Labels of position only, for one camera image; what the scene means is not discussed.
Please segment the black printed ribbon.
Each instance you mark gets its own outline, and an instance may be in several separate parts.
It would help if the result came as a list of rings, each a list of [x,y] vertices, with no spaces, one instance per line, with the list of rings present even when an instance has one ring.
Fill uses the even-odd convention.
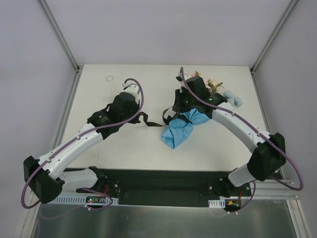
[[[179,118],[179,116],[180,113],[175,111],[172,106],[166,109],[150,106],[145,110],[142,109],[137,119],[149,127],[162,127],[169,125],[173,119]]]

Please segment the blue wrapping paper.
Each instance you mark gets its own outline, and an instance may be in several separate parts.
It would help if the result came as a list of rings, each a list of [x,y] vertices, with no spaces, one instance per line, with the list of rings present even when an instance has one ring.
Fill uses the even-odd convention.
[[[194,126],[206,123],[210,120],[205,114],[200,113],[197,109],[189,112],[172,115],[172,109],[167,109],[163,114],[163,119],[168,122],[167,128],[162,133],[163,142],[171,149],[175,149],[183,143],[194,130]]]

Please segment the artificial flower bunch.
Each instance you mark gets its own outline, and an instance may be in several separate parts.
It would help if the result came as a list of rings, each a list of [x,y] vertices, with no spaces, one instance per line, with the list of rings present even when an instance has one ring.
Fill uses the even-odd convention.
[[[175,105],[181,112],[197,109],[201,113],[206,113],[213,110],[212,107],[202,102],[218,107],[221,103],[227,102],[234,108],[239,108],[244,104],[240,97],[230,90],[225,90],[222,82],[204,80],[198,71],[194,74],[186,74],[181,70],[178,73],[178,81],[181,83],[181,87],[175,92]]]

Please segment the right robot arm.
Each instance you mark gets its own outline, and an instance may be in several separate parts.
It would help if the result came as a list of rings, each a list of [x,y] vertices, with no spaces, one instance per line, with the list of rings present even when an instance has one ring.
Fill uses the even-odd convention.
[[[211,93],[207,83],[196,75],[177,76],[181,86],[175,90],[175,101],[169,120],[171,145],[183,141],[196,124],[213,120],[234,134],[251,152],[247,163],[235,168],[212,186],[215,194],[230,197],[242,185],[265,181],[286,163],[285,140],[279,134],[260,130],[234,111],[228,99]]]

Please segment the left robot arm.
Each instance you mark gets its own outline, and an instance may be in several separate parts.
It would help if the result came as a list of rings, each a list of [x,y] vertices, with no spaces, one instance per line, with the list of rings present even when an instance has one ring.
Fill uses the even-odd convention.
[[[72,172],[65,169],[88,149],[118,132],[124,124],[139,123],[143,103],[141,89],[132,92],[126,88],[106,108],[94,112],[64,143],[37,159],[26,158],[23,162],[25,187],[43,204],[53,201],[62,192],[79,189],[103,194],[106,177],[97,167]]]

